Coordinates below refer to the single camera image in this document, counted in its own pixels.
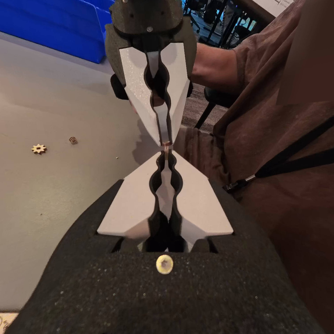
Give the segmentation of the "person in brown shirt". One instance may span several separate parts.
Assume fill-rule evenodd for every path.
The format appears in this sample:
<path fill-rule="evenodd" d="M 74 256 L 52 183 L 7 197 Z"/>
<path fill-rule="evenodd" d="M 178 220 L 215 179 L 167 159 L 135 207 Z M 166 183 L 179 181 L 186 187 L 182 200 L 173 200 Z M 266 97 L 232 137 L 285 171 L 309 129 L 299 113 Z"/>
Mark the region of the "person in brown shirt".
<path fill-rule="evenodd" d="M 306 1 L 294 1 L 260 33 L 232 49 L 240 94 L 213 134 L 187 129 L 177 152 L 222 186 L 250 177 L 333 116 L 333 102 L 276 105 Z M 333 164 L 250 182 L 236 198 L 269 235 L 302 300 L 333 333 Z"/>

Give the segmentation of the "white sign board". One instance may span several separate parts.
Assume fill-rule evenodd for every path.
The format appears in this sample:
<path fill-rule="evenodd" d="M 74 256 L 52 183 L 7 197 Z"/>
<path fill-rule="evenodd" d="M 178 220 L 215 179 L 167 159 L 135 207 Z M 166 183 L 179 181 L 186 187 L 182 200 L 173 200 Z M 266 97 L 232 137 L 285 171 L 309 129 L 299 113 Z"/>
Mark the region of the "white sign board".
<path fill-rule="evenodd" d="M 233 0 L 236 5 L 249 9 L 263 18 L 276 18 L 293 2 L 294 0 Z"/>

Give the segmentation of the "plywood parts sheet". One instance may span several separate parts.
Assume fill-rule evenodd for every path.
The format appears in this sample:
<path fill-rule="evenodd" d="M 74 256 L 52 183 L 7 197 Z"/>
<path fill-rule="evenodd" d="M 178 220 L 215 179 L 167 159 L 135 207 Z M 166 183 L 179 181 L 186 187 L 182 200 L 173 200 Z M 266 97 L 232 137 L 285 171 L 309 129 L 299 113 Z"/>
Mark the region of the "plywood parts sheet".
<path fill-rule="evenodd" d="M 17 317 L 17 312 L 1 312 L 0 313 L 0 333 L 4 334 L 8 327 Z"/>

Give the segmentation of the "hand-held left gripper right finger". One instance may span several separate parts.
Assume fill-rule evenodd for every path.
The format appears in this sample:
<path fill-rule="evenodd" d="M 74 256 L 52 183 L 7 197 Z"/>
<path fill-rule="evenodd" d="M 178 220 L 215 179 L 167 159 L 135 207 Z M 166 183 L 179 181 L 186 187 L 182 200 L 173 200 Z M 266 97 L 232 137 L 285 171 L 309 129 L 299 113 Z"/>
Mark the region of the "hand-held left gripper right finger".
<path fill-rule="evenodd" d="M 174 190 L 170 225 L 188 251 L 198 240 L 233 234 L 233 228 L 208 178 L 175 151 L 169 152 Z"/>

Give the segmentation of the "person's right forearm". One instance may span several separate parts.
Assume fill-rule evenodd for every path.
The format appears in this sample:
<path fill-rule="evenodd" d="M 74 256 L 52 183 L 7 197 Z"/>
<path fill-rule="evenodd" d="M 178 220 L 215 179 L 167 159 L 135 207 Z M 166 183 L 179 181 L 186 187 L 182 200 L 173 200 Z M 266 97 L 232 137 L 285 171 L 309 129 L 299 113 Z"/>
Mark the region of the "person's right forearm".
<path fill-rule="evenodd" d="M 237 93 L 240 83 L 237 58 L 233 50 L 197 43 L 197 52 L 190 80 L 226 93 Z"/>

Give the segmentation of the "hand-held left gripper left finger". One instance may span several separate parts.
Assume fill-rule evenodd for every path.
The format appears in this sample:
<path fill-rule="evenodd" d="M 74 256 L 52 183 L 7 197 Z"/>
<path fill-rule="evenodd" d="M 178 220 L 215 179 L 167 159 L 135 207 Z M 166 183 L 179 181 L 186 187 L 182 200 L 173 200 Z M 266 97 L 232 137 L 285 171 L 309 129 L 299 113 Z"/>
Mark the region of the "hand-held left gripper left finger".
<path fill-rule="evenodd" d="M 157 190 L 163 169 L 164 153 L 156 153 L 126 176 L 97 233 L 139 242 L 155 238 L 161 227 Z"/>

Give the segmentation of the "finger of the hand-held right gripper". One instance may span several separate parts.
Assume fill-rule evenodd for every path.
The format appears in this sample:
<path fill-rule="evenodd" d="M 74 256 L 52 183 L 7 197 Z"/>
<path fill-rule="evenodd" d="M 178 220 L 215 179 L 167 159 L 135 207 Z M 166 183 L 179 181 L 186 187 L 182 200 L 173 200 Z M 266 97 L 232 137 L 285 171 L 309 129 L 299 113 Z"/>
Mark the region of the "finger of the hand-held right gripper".
<path fill-rule="evenodd" d="M 154 106 L 152 90 L 145 82 L 147 57 L 133 47 L 120 49 L 119 52 L 129 101 L 152 139 L 161 147 L 167 142 L 167 105 Z"/>
<path fill-rule="evenodd" d="M 170 43 L 161 51 L 159 72 L 164 82 L 163 95 L 167 105 L 167 142 L 163 145 L 173 145 L 180 129 L 190 84 L 182 42 Z"/>

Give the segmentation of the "grey desk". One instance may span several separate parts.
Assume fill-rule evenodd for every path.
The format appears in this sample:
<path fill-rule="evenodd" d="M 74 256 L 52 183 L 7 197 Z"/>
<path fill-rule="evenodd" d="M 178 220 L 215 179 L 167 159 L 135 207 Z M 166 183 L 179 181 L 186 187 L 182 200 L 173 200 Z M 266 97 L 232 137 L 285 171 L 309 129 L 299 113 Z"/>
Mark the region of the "grey desk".
<path fill-rule="evenodd" d="M 1 33 L 1 312 L 23 308 L 78 216 L 157 152 L 111 75 Z"/>

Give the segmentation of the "blue plastic bin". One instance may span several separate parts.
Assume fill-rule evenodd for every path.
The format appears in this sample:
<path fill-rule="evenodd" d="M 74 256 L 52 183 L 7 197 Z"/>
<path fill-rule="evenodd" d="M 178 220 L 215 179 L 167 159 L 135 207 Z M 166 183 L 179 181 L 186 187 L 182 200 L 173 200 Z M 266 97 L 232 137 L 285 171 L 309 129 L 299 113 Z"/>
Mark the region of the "blue plastic bin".
<path fill-rule="evenodd" d="M 96 64 L 113 0 L 1 0 L 0 31 Z"/>

